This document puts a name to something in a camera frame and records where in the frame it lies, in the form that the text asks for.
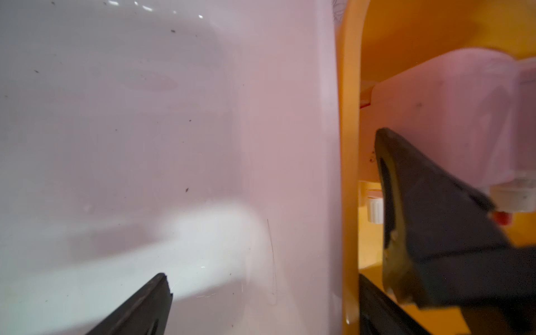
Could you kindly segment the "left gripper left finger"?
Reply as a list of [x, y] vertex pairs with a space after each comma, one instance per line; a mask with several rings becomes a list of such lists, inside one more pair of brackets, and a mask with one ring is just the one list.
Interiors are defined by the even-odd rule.
[[158, 273], [87, 335], [163, 335], [172, 302], [167, 276]]

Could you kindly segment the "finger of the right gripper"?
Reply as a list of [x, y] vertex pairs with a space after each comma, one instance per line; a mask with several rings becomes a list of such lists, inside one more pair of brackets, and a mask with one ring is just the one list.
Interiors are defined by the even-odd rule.
[[374, 146], [386, 291], [421, 308], [534, 300], [535, 249], [510, 243], [486, 195], [389, 128], [376, 131]]

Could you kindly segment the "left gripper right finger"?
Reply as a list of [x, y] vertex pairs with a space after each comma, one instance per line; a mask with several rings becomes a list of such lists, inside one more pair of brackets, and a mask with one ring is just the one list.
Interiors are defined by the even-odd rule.
[[361, 335], [430, 335], [363, 274], [359, 285]]

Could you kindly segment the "pink sharpener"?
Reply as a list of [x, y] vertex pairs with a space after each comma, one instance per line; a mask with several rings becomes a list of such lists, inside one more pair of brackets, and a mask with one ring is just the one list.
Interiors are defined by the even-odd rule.
[[535, 60], [466, 48], [430, 59], [365, 91], [362, 181], [377, 182], [374, 138], [390, 128], [500, 212], [535, 210]]

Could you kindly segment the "white plastic storage tray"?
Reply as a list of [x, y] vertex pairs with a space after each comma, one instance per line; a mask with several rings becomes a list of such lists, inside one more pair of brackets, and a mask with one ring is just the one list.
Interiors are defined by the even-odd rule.
[[1, 3], [1, 333], [340, 334], [330, 1]]

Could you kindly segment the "yellow plastic storage tray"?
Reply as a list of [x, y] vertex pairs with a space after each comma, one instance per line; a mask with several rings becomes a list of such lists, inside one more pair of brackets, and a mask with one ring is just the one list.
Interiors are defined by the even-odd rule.
[[339, 1], [336, 55], [341, 121], [343, 333], [360, 333], [360, 274], [381, 283], [382, 232], [360, 205], [358, 100], [374, 82], [460, 47], [535, 56], [534, 1]]

